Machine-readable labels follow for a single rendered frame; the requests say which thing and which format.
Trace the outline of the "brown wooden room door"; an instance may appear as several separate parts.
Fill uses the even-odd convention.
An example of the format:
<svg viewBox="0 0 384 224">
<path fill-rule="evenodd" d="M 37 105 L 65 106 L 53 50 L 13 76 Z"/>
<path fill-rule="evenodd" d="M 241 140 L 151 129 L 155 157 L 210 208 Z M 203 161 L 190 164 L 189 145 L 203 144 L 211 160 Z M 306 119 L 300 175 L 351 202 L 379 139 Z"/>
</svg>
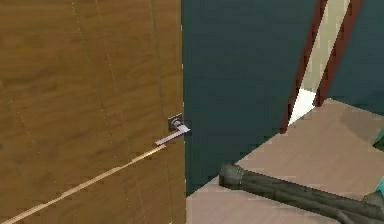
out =
<svg viewBox="0 0 384 224">
<path fill-rule="evenodd" d="M 0 224 L 186 224 L 181 0 L 0 0 Z"/>
</svg>

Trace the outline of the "dark grey-green cylindrical object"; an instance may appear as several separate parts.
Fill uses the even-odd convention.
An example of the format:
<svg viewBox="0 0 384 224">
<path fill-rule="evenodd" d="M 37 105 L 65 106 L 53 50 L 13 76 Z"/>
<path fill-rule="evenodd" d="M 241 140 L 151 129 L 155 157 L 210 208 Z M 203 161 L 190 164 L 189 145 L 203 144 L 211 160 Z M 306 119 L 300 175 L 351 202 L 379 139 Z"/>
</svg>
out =
<svg viewBox="0 0 384 224">
<path fill-rule="evenodd" d="M 241 190 L 338 221 L 340 224 L 384 224 L 384 194 L 377 189 L 355 200 L 224 163 L 219 185 Z"/>
</svg>

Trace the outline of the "green object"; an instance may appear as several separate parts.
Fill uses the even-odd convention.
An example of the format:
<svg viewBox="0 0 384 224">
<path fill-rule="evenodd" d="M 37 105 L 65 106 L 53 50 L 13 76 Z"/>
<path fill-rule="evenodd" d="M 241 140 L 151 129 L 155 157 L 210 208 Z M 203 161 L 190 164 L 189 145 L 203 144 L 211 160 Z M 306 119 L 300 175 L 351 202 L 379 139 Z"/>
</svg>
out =
<svg viewBox="0 0 384 224">
<path fill-rule="evenodd" d="M 376 149 L 384 152 L 384 128 L 381 129 L 380 132 L 378 133 L 373 146 Z"/>
</svg>

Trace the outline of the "red-brown door frame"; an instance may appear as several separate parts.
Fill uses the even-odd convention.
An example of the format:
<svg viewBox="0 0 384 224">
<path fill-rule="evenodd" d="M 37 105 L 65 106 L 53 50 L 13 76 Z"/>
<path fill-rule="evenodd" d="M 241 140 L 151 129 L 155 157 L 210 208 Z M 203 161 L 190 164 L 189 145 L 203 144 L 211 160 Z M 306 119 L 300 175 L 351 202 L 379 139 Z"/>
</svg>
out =
<svg viewBox="0 0 384 224">
<path fill-rule="evenodd" d="M 316 91 L 315 99 L 313 100 L 313 105 L 315 107 L 321 107 L 327 97 L 330 84 L 332 83 L 332 79 L 334 78 L 336 69 L 348 45 L 356 18 L 358 17 L 363 1 L 364 0 L 350 0 L 350 2 L 347 5 L 347 10 L 343 17 L 341 27 L 336 36 L 335 43 L 332 47 L 330 58 L 328 59 L 328 62 L 325 67 L 324 75 L 321 78 L 320 85 Z M 289 126 L 289 120 L 292 116 L 294 104 L 299 94 L 299 89 L 304 78 L 305 70 L 306 70 L 310 55 L 312 53 L 312 49 L 315 43 L 315 38 L 319 32 L 321 19 L 323 18 L 327 2 L 328 0 L 316 0 L 314 13 L 311 21 L 311 26 L 309 28 L 309 33 L 307 35 L 306 42 L 300 56 L 298 68 L 296 71 L 296 76 L 295 76 L 293 86 L 290 91 L 289 99 L 287 102 L 286 112 L 284 113 L 284 116 L 281 122 L 280 130 L 279 130 L 280 134 L 284 134 L 287 131 L 287 128 Z"/>
</svg>

